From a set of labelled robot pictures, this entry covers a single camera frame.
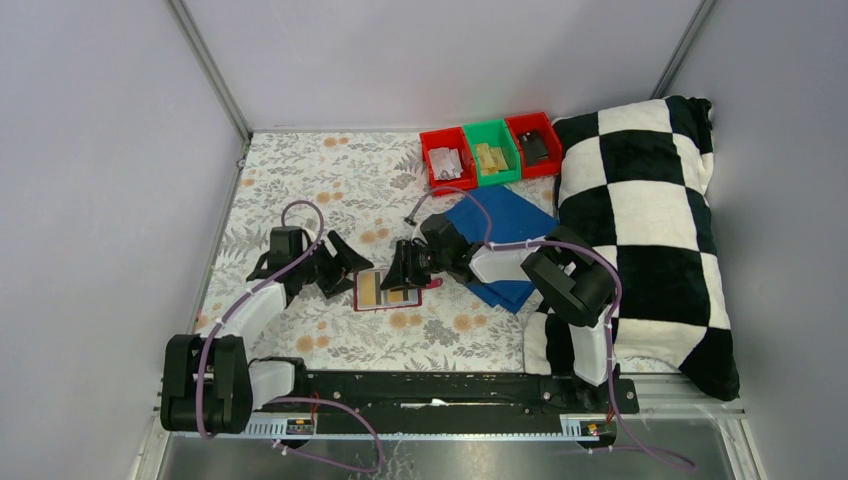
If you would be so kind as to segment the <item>red leather card holder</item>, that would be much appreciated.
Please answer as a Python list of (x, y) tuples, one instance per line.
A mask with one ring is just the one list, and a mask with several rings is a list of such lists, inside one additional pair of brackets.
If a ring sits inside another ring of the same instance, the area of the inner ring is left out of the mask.
[(423, 304), (423, 291), (439, 288), (441, 278), (433, 279), (423, 288), (388, 290), (381, 287), (387, 269), (369, 269), (354, 275), (353, 310), (369, 312), (419, 307)]

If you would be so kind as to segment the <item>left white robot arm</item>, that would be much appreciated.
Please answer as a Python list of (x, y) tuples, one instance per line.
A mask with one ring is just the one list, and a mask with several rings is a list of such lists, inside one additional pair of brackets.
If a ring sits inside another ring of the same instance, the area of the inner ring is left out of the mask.
[(309, 401), (302, 359), (248, 355), (270, 321), (281, 317), (303, 287), (326, 298), (354, 288), (352, 275), (373, 264), (331, 230), (324, 239), (300, 227), (275, 227), (267, 252), (246, 278), (243, 298), (223, 317), (166, 345), (160, 422), (167, 431), (238, 434), (252, 413), (275, 400), (296, 411)]

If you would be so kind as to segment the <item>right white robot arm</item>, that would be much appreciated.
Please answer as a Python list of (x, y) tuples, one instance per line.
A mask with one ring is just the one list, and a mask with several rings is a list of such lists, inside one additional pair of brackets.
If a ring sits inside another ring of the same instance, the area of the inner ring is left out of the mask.
[(575, 402), (597, 412), (613, 398), (607, 336), (602, 318), (617, 301), (615, 269), (569, 228), (522, 242), (467, 240), (446, 215), (428, 217), (419, 233), (398, 240), (383, 290), (418, 289), (431, 276), (447, 273), (465, 285), (500, 281), (530, 282), (569, 328), (573, 352)]

